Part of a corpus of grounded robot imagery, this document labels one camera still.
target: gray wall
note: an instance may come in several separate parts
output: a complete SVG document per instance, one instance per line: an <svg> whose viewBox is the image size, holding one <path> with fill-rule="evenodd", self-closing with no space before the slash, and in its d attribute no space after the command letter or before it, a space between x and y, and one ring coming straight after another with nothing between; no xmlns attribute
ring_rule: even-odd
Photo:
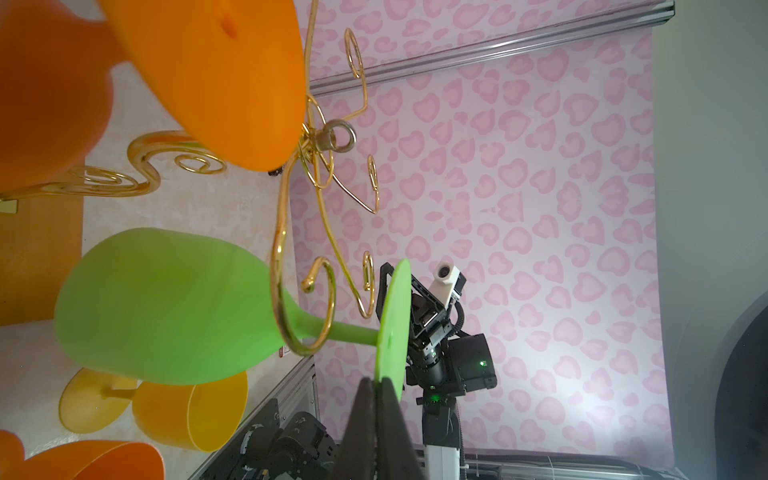
<svg viewBox="0 0 768 480"><path fill-rule="evenodd" d="M654 30L654 82L674 449L686 475L707 480L725 362L768 305L768 1L678 0Z"/></svg>

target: yellow glass base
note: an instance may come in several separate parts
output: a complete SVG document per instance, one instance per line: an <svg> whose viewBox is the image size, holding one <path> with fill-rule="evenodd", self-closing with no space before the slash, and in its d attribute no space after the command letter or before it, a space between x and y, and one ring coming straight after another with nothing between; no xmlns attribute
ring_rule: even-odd
<svg viewBox="0 0 768 480"><path fill-rule="evenodd" d="M18 200L0 200L0 214L15 214L18 211Z"/></svg>
<svg viewBox="0 0 768 480"><path fill-rule="evenodd" d="M67 384L58 403L61 424L73 433L92 433L118 419L130 399L107 397L109 390L135 389L137 380L81 369Z"/></svg>

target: pink wallpaper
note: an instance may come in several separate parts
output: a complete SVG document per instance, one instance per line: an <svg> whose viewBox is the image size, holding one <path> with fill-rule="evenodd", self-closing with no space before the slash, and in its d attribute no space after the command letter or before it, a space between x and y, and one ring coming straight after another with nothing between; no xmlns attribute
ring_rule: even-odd
<svg viewBox="0 0 768 480"><path fill-rule="evenodd" d="M362 252L408 257L429 285L443 258L468 278L465 330L488 337L499 384L459 401L467 445L672 462L656 263L651 35L600 38L382 84L326 202L353 273ZM359 92L322 98L326 114ZM331 254L303 174L291 187L299 275ZM337 318L366 326L341 273ZM323 314L325 286L301 298ZM329 342L316 356L323 422L339 438L373 349ZM409 388L402 408L421 442Z"/></svg>
<svg viewBox="0 0 768 480"><path fill-rule="evenodd" d="M647 0L338 0L318 9L312 78L347 72L344 29L366 67L554 25ZM302 25L311 0L294 0Z"/></svg>

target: wooden surface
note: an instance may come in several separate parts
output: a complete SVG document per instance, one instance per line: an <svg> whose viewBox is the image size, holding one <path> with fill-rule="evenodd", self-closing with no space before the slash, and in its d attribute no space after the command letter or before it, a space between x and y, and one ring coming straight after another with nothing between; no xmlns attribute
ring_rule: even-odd
<svg viewBox="0 0 768 480"><path fill-rule="evenodd" d="M0 214L0 325L53 318L82 235L82 197L20 200L16 214Z"/></svg>

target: white wall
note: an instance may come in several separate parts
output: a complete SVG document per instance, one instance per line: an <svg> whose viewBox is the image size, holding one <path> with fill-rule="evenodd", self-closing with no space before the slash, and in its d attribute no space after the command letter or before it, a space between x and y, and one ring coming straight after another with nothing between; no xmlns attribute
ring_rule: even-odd
<svg viewBox="0 0 768 480"><path fill-rule="evenodd" d="M768 305L768 2L678 0L654 30L661 318L677 466L716 478L731 349Z"/></svg>

